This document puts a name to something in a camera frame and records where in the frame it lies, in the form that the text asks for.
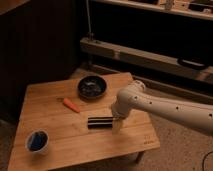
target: table leg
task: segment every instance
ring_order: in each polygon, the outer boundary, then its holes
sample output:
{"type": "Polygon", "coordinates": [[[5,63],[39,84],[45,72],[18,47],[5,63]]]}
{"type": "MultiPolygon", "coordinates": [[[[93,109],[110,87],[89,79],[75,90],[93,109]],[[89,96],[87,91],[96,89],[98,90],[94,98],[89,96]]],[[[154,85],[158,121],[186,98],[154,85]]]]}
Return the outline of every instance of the table leg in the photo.
{"type": "Polygon", "coordinates": [[[143,154],[144,154],[144,152],[139,152],[139,153],[138,153],[138,156],[137,156],[136,159],[135,159],[135,162],[136,162],[137,164],[140,163],[140,161],[141,161],[141,159],[142,159],[142,157],[143,157],[143,154]]]}

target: carrot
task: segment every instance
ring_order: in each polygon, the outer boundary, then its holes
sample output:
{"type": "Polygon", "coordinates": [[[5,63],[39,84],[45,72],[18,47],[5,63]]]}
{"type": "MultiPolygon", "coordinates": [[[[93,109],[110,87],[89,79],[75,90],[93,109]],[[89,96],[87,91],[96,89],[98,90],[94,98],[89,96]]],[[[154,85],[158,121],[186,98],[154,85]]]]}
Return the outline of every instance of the carrot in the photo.
{"type": "Polygon", "coordinates": [[[80,109],[78,108],[78,106],[72,103],[68,98],[63,99],[63,104],[68,108],[72,109],[73,111],[80,113],[80,109]]]}

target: floor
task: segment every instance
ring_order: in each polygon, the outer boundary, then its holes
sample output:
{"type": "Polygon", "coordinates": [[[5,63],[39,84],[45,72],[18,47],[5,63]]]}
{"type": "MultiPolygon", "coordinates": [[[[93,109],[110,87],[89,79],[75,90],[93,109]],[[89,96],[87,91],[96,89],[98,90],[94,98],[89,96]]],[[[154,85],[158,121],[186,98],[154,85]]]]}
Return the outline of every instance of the floor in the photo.
{"type": "MultiPolygon", "coordinates": [[[[77,69],[71,78],[79,78],[96,73],[77,69]]],[[[152,95],[182,98],[171,94],[147,89],[152,95]]],[[[142,161],[135,164],[136,154],[96,161],[83,165],[60,169],[62,171],[200,171],[205,154],[213,150],[213,138],[160,117],[150,114],[161,147],[146,151],[142,161]]],[[[16,126],[0,122],[0,171],[6,171],[15,136],[16,126]]],[[[213,154],[205,161],[205,171],[213,170],[213,154]]]]}

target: dark wall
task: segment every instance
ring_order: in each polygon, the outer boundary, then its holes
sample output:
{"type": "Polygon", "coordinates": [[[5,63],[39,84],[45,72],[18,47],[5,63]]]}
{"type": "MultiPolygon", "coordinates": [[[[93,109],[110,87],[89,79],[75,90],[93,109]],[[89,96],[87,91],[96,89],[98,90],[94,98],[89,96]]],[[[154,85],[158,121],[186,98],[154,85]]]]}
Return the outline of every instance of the dark wall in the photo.
{"type": "Polygon", "coordinates": [[[92,2],[95,38],[213,65],[213,21],[92,2]]]}
{"type": "Polygon", "coordinates": [[[0,16],[0,118],[19,117],[27,84],[67,79],[80,62],[74,0],[32,0],[0,16]]]}

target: bamboo table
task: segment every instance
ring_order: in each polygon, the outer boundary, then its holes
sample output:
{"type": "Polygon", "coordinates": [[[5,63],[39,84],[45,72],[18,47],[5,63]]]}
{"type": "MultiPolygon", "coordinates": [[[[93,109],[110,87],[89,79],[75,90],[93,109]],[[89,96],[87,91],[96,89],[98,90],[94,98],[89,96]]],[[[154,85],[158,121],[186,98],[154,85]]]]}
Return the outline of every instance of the bamboo table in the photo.
{"type": "Polygon", "coordinates": [[[9,171],[51,170],[91,161],[160,147],[159,140],[146,112],[132,110],[118,134],[111,129],[87,128],[92,116],[110,116],[109,106],[118,90],[130,82],[130,73],[102,76],[107,82],[106,94],[95,101],[80,99],[77,85],[80,79],[29,85],[20,115],[12,149],[9,171]],[[59,98],[71,99],[81,109],[75,113],[66,108],[59,98]],[[25,149],[27,136],[35,130],[49,135],[49,153],[32,155],[25,149]]]}

